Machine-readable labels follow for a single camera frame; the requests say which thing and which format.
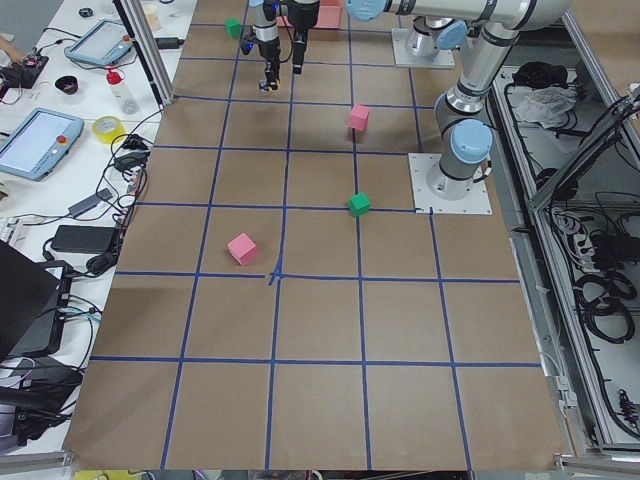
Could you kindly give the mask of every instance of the pink cube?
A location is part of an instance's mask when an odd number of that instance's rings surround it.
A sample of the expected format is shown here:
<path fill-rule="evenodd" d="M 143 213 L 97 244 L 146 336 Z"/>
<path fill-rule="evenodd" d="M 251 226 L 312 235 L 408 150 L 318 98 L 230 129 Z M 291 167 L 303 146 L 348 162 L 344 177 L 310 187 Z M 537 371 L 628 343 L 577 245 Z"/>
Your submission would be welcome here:
<path fill-rule="evenodd" d="M 354 128 L 359 132 L 364 132 L 367 128 L 370 113 L 371 109 L 369 107 L 356 104 L 351 109 L 351 115 L 349 116 L 349 128 Z"/>
<path fill-rule="evenodd" d="M 258 256 L 258 247 L 246 233 L 231 240 L 227 247 L 231 256 L 242 266 L 249 265 Z"/>

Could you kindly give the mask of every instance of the green cube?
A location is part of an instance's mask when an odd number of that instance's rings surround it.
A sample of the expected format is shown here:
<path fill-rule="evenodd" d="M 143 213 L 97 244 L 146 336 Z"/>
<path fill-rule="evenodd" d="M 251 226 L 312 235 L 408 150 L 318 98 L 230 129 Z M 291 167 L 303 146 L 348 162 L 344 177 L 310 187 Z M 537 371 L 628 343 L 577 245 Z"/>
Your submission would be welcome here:
<path fill-rule="evenodd" d="M 364 193 L 358 193 L 349 199 L 349 210 L 351 215 L 359 217 L 369 211 L 371 202 Z"/>
<path fill-rule="evenodd" d="M 231 38 L 238 38 L 242 34 L 242 25 L 235 18 L 230 18 L 224 22 L 224 29 Z"/>

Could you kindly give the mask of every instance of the black box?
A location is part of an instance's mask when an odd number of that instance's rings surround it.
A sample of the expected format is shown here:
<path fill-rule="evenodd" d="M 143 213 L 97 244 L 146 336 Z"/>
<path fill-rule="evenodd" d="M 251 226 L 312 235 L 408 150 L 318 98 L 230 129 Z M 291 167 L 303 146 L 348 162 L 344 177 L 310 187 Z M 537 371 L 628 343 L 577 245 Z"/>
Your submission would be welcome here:
<path fill-rule="evenodd" d="M 113 227 L 60 225 L 51 248 L 66 253 L 105 253 L 113 248 L 117 234 Z"/>

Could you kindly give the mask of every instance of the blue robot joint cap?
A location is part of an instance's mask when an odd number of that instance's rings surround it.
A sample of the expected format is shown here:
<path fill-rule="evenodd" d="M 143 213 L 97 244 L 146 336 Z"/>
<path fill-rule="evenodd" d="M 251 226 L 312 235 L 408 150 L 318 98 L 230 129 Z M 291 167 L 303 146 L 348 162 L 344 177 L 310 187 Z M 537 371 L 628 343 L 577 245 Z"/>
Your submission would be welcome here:
<path fill-rule="evenodd" d="M 480 120 L 467 119 L 460 122 L 451 134 L 451 150 L 463 163 L 477 165 L 491 150 L 493 134 Z"/>

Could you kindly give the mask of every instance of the black cup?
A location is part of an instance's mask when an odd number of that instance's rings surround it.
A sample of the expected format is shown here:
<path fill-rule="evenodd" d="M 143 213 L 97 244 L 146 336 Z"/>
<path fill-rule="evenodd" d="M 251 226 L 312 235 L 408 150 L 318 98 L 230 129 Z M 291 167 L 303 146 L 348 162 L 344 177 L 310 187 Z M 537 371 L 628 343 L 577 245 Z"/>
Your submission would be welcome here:
<path fill-rule="evenodd" d="M 73 75 L 65 75 L 56 80 L 56 88 L 61 92 L 71 95 L 78 91 L 78 79 Z"/>

